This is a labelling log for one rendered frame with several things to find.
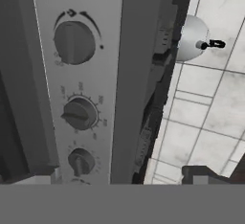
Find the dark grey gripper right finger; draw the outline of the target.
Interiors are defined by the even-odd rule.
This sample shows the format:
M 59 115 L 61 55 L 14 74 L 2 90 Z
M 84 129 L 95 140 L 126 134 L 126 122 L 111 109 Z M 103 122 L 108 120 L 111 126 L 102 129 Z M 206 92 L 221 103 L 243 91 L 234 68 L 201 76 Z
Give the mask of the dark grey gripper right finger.
M 207 166 L 183 166 L 183 185 L 230 184 L 229 178 L 220 176 Z

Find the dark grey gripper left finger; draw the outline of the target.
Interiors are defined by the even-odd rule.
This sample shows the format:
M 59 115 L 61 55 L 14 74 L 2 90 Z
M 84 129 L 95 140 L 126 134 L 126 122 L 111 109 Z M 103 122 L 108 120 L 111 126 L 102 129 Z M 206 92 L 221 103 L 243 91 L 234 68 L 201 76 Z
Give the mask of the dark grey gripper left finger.
M 39 167 L 33 172 L 9 180 L 0 176 L 0 185 L 52 185 L 58 181 L 59 176 L 59 167 Z

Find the small grey oven knob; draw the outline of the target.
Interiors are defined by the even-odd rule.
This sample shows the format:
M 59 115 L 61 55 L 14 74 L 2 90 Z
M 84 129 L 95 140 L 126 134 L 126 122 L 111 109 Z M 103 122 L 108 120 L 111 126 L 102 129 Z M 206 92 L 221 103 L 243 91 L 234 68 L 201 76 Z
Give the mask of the small grey oven knob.
M 89 174 L 94 168 L 96 161 L 92 154 L 84 148 L 74 149 L 68 156 L 68 163 L 76 177 Z

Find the medium grey oven knob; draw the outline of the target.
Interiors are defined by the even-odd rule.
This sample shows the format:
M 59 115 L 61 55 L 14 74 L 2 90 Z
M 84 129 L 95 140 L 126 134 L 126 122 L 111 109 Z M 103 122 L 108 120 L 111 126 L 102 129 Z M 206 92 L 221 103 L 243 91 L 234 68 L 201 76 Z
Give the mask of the medium grey oven knob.
M 64 105 L 61 118 L 74 129 L 83 131 L 98 122 L 99 112 L 88 98 L 74 97 Z

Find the large grey oven knob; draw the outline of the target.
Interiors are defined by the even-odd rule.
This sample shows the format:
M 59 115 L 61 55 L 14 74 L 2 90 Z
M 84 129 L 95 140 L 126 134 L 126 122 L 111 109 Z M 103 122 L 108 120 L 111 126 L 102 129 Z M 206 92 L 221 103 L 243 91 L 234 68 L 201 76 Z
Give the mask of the large grey oven knob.
M 92 31 L 78 21 L 59 24 L 54 42 L 58 56 L 65 64 L 80 65 L 90 60 L 96 51 L 96 40 Z

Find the grey toaster oven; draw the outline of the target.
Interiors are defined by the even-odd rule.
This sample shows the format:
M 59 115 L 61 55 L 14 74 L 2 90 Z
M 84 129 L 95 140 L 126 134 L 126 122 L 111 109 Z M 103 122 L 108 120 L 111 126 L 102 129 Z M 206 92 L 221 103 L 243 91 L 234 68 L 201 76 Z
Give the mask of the grey toaster oven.
M 189 1 L 0 0 L 0 176 L 53 166 L 56 184 L 142 183 Z M 63 63 L 56 50 L 56 28 L 66 21 L 84 23 L 96 40 L 80 65 Z M 61 118 L 74 97 L 97 107 L 92 128 Z M 68 163 L 76 148 L 96 161 L 80 177 Z

